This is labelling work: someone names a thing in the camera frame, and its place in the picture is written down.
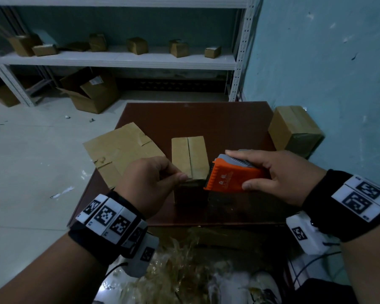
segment person's left arm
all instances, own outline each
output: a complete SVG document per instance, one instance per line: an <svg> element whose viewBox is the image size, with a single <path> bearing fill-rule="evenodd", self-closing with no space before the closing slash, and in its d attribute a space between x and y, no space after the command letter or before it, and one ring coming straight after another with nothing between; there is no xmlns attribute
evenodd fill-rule
<svg viewBox="0 0 380 304"><path fill-rule="evenodd" d="M161 179L160 172L170 176ZM167 158L139 159L127 167L115 191L150 218L175 185L186 180ZM66 234L0 289L0 304L92 303L106 271Z"/></svg>

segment shelving unit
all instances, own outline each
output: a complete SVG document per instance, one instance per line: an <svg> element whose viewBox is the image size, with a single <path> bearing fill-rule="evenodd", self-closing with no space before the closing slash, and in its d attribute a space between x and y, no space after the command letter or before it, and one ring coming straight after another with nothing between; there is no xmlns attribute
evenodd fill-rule
<svg viewBox="0 0 380 304"><path fill-rule="evenodd" d="M255 12L256 0L0 0L0 6L108 6L108 7L155 7L155 8L233 8L241 10L238 32L233 38L233 49L223 49L222 54L209 59L204 57L204 48L190 48L190 56L175 58L168 53L167 47L150 47L149 53L137 56L124 46L111 46L106 52L61 51L60 54L44 57L20 57L14 52L0 53L0 71L11 90L22 103L34 106L30 98L31 91L22 88L10 70L10 65L35 66L93 66L118 68L165 68L224 70L232 81L227 87L229 101L238 96L239 80L243 57L248 45L250 26ZM33 91L51 80L41 81Z"/></svg>

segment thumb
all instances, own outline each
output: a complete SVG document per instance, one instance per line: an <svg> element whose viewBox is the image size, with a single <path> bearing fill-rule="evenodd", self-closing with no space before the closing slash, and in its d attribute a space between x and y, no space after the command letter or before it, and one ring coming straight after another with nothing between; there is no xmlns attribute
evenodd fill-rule
<svg viewBox="0 0 380 304"><path fill-rule="evenodd" d="M277 187L277 182L266 178L256 178L247 180L242 184L245 191L259 190L265 193L274 194Z"/></svg>
<svg viewBox="0 0 380 304"><path fill-rule="evenodd" d="M169 177L166 177L165 179L160 180L158 182L158 186L164 193L169 194L175 188L176 185L185 182L187 179L188 177L185 173L176 173L170 175Z"/></svg>

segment orange tape dispenser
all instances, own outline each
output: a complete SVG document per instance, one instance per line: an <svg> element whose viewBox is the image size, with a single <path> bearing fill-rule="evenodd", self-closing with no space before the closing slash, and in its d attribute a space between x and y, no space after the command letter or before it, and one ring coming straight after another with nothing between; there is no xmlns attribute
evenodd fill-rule
<svg viewBox="0 0 380 304"><path fill-rule="evenodd" d="M244 192L242 184L249 179L265 178L263 168L257 168L248 161L220 154L210 167L204 189L216 192Z"/></svg>

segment person's left hand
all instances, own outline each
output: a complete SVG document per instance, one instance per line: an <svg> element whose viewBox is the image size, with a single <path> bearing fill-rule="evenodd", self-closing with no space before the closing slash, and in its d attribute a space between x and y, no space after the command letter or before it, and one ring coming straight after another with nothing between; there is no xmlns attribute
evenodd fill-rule
<svg viewBox="0 0 380 304"><path fill-rule="evenodd" d="M168 174L161 179L160 173ZM154 216L177 184L187 175L165 157L143 158L130 163L114 191L147 219Z"/></svg>

